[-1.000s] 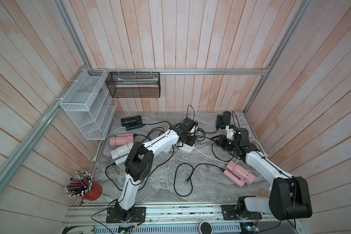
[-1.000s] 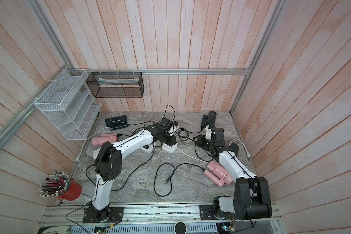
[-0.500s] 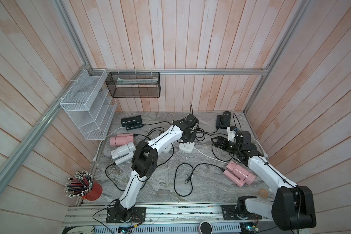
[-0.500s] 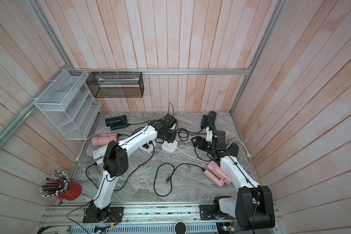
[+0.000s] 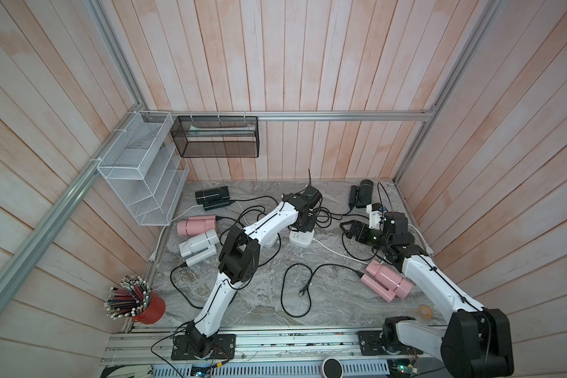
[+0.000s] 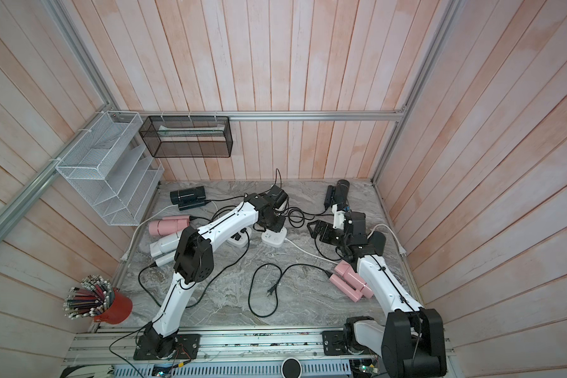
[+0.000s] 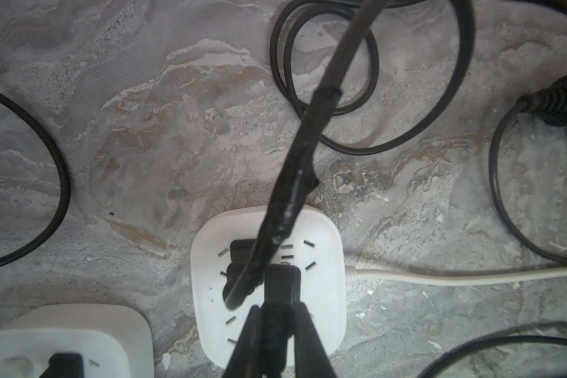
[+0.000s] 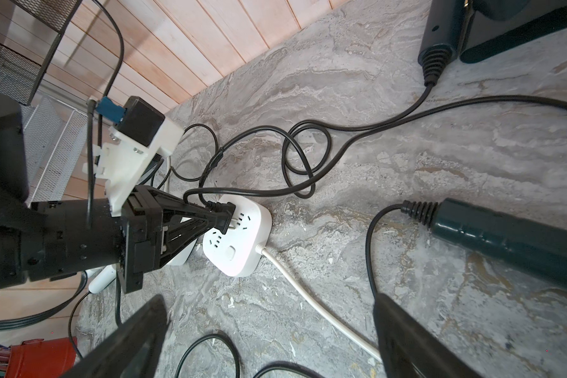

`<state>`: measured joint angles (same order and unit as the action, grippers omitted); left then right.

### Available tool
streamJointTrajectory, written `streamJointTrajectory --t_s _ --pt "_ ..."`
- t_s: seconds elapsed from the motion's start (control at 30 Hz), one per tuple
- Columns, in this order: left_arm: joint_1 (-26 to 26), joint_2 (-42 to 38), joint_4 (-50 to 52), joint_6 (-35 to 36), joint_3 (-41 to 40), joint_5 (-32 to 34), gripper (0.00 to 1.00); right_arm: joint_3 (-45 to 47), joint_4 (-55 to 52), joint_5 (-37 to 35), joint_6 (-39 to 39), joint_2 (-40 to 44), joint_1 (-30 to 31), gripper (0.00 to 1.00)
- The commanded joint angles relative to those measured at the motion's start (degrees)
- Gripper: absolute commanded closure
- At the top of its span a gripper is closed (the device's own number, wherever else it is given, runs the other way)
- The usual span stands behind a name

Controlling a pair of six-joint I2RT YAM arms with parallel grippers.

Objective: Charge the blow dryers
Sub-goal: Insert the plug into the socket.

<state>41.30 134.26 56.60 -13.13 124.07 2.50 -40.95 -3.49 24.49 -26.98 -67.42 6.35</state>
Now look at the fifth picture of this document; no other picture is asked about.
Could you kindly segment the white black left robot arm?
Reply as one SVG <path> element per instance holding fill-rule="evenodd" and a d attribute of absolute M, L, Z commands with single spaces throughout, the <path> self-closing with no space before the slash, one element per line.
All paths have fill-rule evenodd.
<path fill-rule="evenodd" d="M 317 207 L 322 195 L 316 187 L 282 196 L 277 207 L 245 228 L 229 230 L 218 258 L 218 274 L 214 287 L 198 316 L 187 324 L 184 336 L 192 354 L 208 356 L 214 347 L 214 336 L 235 293 L 255 275 L 262 247 L 271 247 L 279 232 L 291 226 L 299 232 L 311 233 L 316 224 Z"/>

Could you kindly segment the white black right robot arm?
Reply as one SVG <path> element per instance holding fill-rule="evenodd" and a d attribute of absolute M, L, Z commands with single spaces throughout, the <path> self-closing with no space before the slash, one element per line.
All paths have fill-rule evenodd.
<path fill-rule="evenodd" d="M 514 372 L 510 321 L 499 309 L 471 298 L 436 266 L 410 232 L 406 215 L 373 211 L 369 223 L 343 222 L 343 236 L 382 252 L 361 281 L 391 302 L 419 287 L 441 313 L 446 327 L 431 329 L 412 317 L 386 319 L 382 343 L 389 352 L 413 347 L 439 359 L 454 377 L 502 377 Z"/>

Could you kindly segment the pink hair dryer under arm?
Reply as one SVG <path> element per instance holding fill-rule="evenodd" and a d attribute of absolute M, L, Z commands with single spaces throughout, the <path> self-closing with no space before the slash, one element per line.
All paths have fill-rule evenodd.
<path fill-rule="evenodd" d="M 404 299 L 414 288 L 411 282 L 376 260 L 368 264 L 361 282 L 386 302 L 392 302 L 395 298 Z"/>

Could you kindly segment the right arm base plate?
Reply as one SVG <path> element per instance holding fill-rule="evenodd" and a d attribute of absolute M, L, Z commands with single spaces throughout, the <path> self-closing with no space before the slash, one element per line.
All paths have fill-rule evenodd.
<path fill-rule="evenodd" d="M 387 318 L 379 331 L 357 332 L 362 356 L 424 354 L 419 349 L 400 343 L 395 328 L 400 321 L 415 321 L 415 318 L 408 316 Z"/>

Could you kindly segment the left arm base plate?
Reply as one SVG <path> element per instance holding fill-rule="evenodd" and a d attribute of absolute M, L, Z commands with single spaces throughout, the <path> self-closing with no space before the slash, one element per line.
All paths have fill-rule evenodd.
<path fill-rule="evenodd" d="M 183 333 L 173 338 L 173 361 L 231 360 L 235 357 L 236 335 L 216 333 L 208 338 Z"/>

